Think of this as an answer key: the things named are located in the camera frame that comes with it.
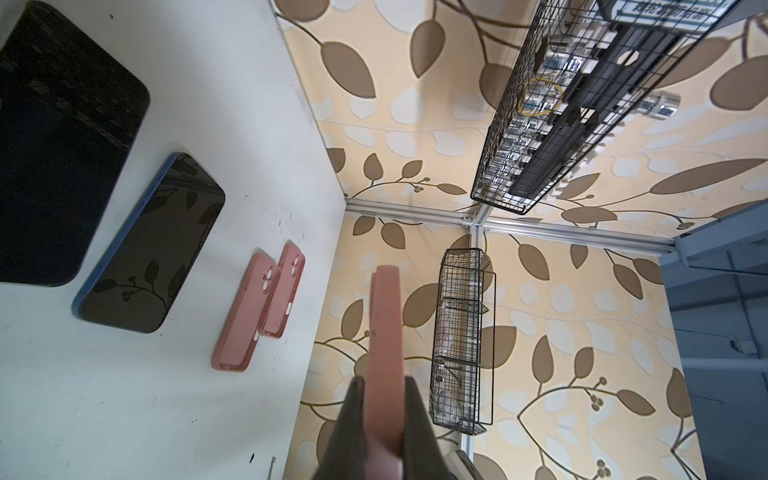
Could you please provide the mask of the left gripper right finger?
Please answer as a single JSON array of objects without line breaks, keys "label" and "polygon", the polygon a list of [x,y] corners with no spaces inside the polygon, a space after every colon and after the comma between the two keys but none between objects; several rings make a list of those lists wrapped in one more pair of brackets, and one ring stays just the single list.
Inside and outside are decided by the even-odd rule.
[{"label": "left gripper right finger", "polygon": [[449,472],[432,429],[416,381],[405,378],[405,420],[402,443],[403,478],[449,480]]}]

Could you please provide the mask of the pink phone case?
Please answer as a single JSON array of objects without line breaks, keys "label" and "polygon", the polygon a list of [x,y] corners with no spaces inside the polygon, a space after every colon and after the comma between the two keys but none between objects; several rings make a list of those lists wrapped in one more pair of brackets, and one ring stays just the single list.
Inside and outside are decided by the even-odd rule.
[{"label": "pink phone case", "polygon": [[277,263],[257,249],[214,349],[213,369],[243,372],[248,368],[280,276]]},{"label": "pink phone case", "polygon": [[288,240],[278,263],[281,275],[260,330],[262,336],[275,339],[282,337],[295,302],[305,264],[306,257],[303,252],[295,243]]}]

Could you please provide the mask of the blue phone black screen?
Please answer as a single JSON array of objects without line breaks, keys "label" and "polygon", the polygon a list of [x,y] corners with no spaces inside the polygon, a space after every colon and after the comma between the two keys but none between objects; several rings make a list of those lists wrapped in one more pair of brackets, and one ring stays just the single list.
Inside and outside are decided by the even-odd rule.
[{"label": "blue phone black screen", "polygon": [[225,200],[191,155],[172,153],[75,296],[73,315],[144,334],[158,330]]}]

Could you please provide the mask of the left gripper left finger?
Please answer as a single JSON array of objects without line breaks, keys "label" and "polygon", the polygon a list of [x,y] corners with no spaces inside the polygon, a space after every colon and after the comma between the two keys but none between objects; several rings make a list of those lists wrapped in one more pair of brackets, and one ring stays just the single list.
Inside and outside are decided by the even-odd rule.
[{"label": "left gripper left finger", "polygon": [[365,381],[355,376],[347,390],[315,480],[363,480],[367,445],[364,433]]}]

